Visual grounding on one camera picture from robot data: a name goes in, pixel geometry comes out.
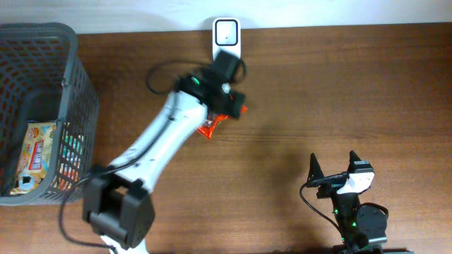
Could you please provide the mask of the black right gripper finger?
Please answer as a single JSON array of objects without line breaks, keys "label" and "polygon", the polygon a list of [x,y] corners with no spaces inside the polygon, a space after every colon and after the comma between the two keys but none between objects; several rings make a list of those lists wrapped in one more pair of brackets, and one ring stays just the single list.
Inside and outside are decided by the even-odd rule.
[{"label": "black right gripper finger", "polygon": [[324,178],[321,166],[314,153],[310,154],[308,181],[317,181]]},{"label": "black right gripper finger", "polygon": [[359,156],[353,150],[350,151],[349,156],[350,156],[350,163],[349,163],[348,171],[355,172],[358,169],[359,164],[361,163],[362,160],[359,158]]}]

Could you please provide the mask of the red snack bag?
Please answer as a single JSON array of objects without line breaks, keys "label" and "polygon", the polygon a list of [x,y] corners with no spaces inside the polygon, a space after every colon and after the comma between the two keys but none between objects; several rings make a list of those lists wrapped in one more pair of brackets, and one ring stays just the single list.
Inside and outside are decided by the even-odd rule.
[{"label": "red snack bag", "polygon": [[228,119],[238,120],[241,115],[248,111],[244,104],[238,106],[225,106],[219,109],[208,108],[206,119],[196,129],[196,132],[203,135],[207,139],[211,139],[216,127],[223,121]]}]

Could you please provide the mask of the orange Kleenex tissue pack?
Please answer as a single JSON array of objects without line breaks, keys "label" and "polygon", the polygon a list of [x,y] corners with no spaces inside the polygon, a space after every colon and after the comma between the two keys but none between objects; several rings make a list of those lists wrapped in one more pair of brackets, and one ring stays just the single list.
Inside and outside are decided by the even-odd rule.
[{"label": "orange Kleenex tissue pack", "polygon": [[81,166],[81,157],[83,154],[83,147],[81,142],[84,141],[84,137],[82,135],[78,135],[74,137],[73,135],[66,136],[64,141],[67,145],[64,145],[63,148],[63,157],[66,162],[60,163],[59,173],[63,175],[63,177],[59,177],[57,179],[56,187],[59,190],[67,191],[69,190],[73,182],[77,182],[79,178],[79,173],[77,169],[80,169]]}]

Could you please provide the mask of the cream rice cracker bag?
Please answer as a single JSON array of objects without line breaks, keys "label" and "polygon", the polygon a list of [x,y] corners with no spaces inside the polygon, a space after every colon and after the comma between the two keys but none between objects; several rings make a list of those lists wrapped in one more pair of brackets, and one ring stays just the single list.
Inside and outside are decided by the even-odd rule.
[{"label": "cream rice cracker bag", "polygon": [[49,170],[55,130],[54,121],[28,124],[11,195],[29,193],[44,180]]}]

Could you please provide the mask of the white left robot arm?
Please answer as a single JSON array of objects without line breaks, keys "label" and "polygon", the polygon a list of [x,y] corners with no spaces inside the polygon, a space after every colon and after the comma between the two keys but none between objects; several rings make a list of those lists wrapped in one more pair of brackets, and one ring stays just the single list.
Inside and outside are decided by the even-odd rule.
[{"label": "white left robot arm", "polygon": [[155,219],[151,195],[169,161],[210,116],[238,119],[245,96],[230,89],[235,67],[210,65],[180,78],[151,124],[107,167],[82,179],[82,218],[111,253],[146,253]]}]

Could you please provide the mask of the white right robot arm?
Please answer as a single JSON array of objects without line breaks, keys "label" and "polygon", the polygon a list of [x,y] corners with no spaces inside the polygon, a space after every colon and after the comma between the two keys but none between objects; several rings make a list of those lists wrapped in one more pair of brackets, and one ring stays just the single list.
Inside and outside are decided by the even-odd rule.
[{"label": "white right robot arm", "polygon": [[[371,188],[375,171],[371,163],[361,159],[355,151],[349,153],[346,171],[326,176],[314,153],[310,154],[307,181],[299,189],[303,202],[330,222],[338,231],[342,243],[333,246],[331,253],[409,253],[403,248],[385,249],[389,212],[384,206],[361,202],[359,196]],[[331,219],[316,209],[303,195],[305,188],[316,188],[318,199],[329,199],[333,206]]]}]

